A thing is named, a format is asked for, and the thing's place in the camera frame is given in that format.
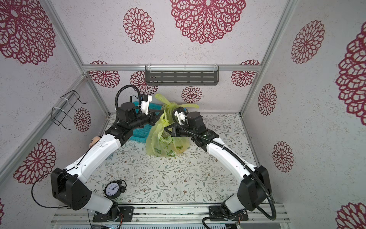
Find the yellow plastic bag top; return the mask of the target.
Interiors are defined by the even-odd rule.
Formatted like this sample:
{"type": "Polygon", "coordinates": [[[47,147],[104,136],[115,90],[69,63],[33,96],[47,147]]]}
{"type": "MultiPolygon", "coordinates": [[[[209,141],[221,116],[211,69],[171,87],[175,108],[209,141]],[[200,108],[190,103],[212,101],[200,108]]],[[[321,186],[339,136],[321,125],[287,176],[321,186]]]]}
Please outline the yellow plastic bag top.
{"type": "Polygon", "coordinates": [[[154,96],[158,101],[163,103],[162,109],[165,111],[166,118],[172,118],[173,111],[176,108],[183,107],[183,108],[195,108],[199,109],[199,105],[197,104],[177,104],[175,102],[169,102],[169,100],[162,94],[156,94],[154,96]]]}

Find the yellow plastic bag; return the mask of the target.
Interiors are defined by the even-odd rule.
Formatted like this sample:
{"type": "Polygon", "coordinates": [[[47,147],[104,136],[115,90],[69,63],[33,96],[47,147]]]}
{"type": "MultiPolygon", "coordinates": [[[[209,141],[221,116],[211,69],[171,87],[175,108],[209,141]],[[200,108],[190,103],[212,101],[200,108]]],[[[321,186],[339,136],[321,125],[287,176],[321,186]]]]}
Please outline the yellow plastic bag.
{"type": "Polygon", "coordinates": [[[177,104],[175,102],[169,102],[169,100],[162,94],[156,94],[154,96],[158,101],[163,103],[162,109],[165,111],[166,118],[172,118],[173,111],[176,108],[183,107],[183,108],[195,108],[199,109],[199,105],[197,104],[177,104]]]}
{"type": "Polygon", "coordinates": [[[157,157],[176,157],[190,147],[187,137],[171,137],[166,131],[171,123],[164,111],[159,121],[151,128],[146,140],[147,155],[157,157]]]}

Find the yellow plastic bag bottom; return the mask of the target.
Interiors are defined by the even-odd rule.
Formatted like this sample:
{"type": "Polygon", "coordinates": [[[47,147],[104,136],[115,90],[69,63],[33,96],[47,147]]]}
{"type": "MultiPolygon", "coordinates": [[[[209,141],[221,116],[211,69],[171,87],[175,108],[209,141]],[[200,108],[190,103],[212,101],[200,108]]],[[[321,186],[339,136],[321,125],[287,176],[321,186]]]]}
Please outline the yellow plastic bag bottom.
{"type": "Polygon", "coordinates": [[[157,157],[176,157],[190,147],[187,137],[171,137],[166,131],[171,123],[164,111],[159,121],[151,128],[146,140],[147,155],[157,157]]]}

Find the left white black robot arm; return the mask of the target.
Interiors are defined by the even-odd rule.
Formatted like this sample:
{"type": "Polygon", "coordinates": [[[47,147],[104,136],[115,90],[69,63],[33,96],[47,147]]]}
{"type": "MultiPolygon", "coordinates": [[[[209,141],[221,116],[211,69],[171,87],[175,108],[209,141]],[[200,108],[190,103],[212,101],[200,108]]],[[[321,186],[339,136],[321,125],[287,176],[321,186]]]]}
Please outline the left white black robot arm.
{"type": "Polygon", "coordinates": [[[119,214],[118,204],[93,193],[86,182],[91,174],[111,155],[123,146],[133,131],[145,125],[155,125],[163,110],[150,110],[148,106],[137,107],[123,103],[117,109],[116,119],[105,134],[83,156],[65,169],[56,168],[51,173],[51,189],[54,198],[73,210],[92,210],[113,220],[119,214]]]}

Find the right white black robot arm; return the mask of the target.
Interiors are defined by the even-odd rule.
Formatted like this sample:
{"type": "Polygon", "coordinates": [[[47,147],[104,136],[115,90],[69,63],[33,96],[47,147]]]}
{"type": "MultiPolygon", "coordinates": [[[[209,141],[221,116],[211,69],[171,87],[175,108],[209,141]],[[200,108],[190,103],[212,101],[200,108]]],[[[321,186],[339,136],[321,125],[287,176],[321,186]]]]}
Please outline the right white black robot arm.
{"type": "Polygon", "coordinates": [[[237,193],[224,201],[224,206],[229,212],[235,213],[243,209],[260,210],[260,205],[265,200],[270,204],[271,210],[275,211],[269,172],[265,167],[250,164],[233,152],[216,132],[206,128],[199,112],[190,113],[180,107],[173,111],[172,119],[173,124],[165,128],[171,137],[191,138],[198,147],[214,156],[237,179],[237,193]]]}

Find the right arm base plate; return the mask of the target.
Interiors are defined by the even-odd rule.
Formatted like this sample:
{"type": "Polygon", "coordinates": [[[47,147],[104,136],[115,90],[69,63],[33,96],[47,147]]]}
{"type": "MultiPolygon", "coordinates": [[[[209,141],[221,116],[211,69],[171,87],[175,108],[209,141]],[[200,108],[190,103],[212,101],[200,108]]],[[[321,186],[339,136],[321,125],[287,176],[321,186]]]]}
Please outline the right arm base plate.
{"type": "Polygon", "coordinates": [[[247,211],[231,213],[225,206],[211,205],[209,206],[209,218],[211,221],[248,221],[247,211]]]}

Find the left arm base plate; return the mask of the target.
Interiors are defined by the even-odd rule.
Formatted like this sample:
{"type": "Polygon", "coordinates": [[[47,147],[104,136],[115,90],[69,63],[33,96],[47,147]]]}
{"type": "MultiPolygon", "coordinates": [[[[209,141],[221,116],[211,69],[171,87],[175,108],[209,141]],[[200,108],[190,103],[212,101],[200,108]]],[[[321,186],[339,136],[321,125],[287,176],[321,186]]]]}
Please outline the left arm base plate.
{"type": "Polygon", "coordinates": [[[134,207],[114,206],[106,214],[96,212],[92,222],[131,222],[134,207]]]}

